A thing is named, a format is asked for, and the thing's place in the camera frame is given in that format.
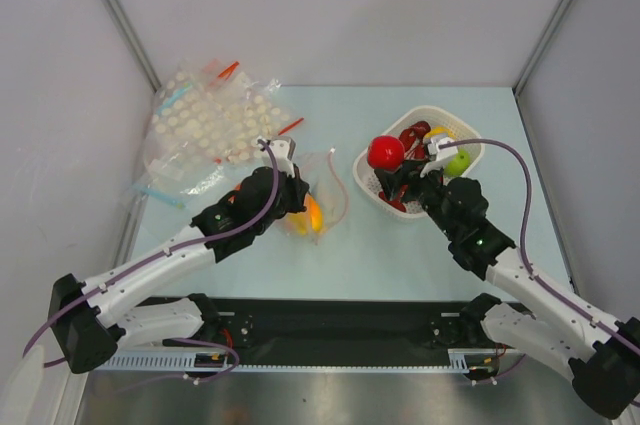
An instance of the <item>red plastic fruit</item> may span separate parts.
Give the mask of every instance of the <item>red plastic fruit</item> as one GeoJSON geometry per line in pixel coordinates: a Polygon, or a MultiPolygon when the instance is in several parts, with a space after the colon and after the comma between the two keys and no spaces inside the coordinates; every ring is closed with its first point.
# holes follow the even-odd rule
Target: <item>red plastic fruit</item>
{"type": "Polygon", "coordinates": [[[413,130],[416,136],[422,140],[424,136],[431,131],[431,125],[424,120],[414,123],[409,127],[409,130],[413,130]]]}
{"type": "Polygon", "coordinates": [[[411,150],[411,147],[413,147],[413,144],[416,141],[416,132],[414,132],[410,128],[405,128],[398,137],[398,140],[402,142],[404,151],[408,152],[409,150],[411,150]]]}
{"type": "Polygon", "coordinates": [[[404,162],[404,145],[396,137],[383,135],[371,140],[367,163],[371,168],[394,171],[404,162]]]}
{"type": "Polygon", "coordinates": [[[396,210],[407,213],[407,207],[405,207],[404,203],[402,203],[399,199],[389,201],[384,197],[384,192],[379,192],[378,197],[380,198],[380,200],[391,205],[396,210]]]}
{"type": "Polygon", "coordinates": [[[424,153],[424,148],[422,146],[416,147],[415,151],[413,152],[413,159],[424,160],[425,158],[427,158],[427,154],[424,153]]]}

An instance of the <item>light blue table surface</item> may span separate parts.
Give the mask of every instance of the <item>light blue table surface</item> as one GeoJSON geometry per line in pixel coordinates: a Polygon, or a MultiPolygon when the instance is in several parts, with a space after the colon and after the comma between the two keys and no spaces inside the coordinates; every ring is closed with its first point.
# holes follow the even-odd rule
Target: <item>light blue table surface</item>
{"type": "MultiPolygon", "coordinates": [[[[534,186],[529,256],[568,286],[567,270],[510,89],[283,87],[276,101],[305,118],[290,133],[297,142],[297,152],[336,148],[334,163],[349,191],[349,214],[318,245],[286,236],[274,225],[253,246],[185,276],[159,290],[158,295],[202,292],[230,298],[449,301],[470,300],[488,292],[511,299],[462,270],[447,251],[444,235],[428,218],[412,224],[397,222],[355,184],[351,168],[357,155],[405,112],[422,105],[441,107],[483,137],[507,142],[523,154],[532,169],[534,186]]],[[[249,171],[236,173],[242,176],[249,171]]],[[[523,174],[516,160],[487,146],[470,177],[482,184],[490,204],[488,218],[516,239],[525,198],[523,174]]],[[[229,177],[224,186],[207,196],[209,203],[237,183],[235,179],[229,177]]],[[[133,257],[169,238],[187,218],[185,212],[149,198],[133,257]]]]}

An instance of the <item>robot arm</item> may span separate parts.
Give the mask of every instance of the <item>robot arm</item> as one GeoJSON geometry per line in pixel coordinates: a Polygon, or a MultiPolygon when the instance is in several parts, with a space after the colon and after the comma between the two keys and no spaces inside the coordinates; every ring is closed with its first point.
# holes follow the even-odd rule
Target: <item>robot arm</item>
{"type": "Polygon", "coordinates": [[[287,213],[305,210],[309,185],[291,161],[295,142],[279,138],[268,146],[265,156],[275,162],[277,172],[257,168],[236,190],[146,256],[84,282],[71,274],[56,281],[50,319],[74,300],[84,299],[51,327],[73,373],[95,369],[123,347],[192,337],[218,318],[210,301],[199,294],[171,304],[136,305],[168,283],[248,247],[287,213]]]}
{"type": "Polygon", "coordinates": [[[479,182],[454,178],[444,184],[442,167],[457,153],[452,140],[436,136],[426,145],[426,165],[406,161],[396,172],[375,170],[386,198],[418,201],[463,269],[533,312],[522,315],[495,297],[477,297],[467,310],[489,339],[551,367],[593,410],[617,418],[640,393],[640,356],[633,350],[640,345],[640,321],[620,322],[525,263],[515,243],[487,220],[489,203],[479,182]]]}

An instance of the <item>green apple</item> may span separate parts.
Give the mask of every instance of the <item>green apple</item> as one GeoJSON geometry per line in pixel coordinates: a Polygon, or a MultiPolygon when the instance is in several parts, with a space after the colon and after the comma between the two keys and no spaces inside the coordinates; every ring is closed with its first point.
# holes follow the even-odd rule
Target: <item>green apple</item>
{"type": "Polygon", "coordinates": [[[466,150],[458,150],[458,154],[453,157],[447,166],[444,167],[444,173],[450,177],[459,177],[471,165],[471,156],[466,150]]]}

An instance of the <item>black bracket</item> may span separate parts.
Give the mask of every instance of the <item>black bracket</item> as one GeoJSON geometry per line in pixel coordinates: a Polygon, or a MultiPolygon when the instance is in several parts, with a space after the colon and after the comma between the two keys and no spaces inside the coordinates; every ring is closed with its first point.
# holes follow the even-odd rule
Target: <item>black bracket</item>
{"type": "MultiPolygon", "coordinates": [[[[51,292],[49,317],[81,297],[83,286],[72,274],[57,280],[51,292]]],[[[99,313],[84,302],[51,327],[73,373],[86,373],[99,367],[118,350],[118,340],[124,330],[117,325],[105,328],[96,317],[99,313]]]]}

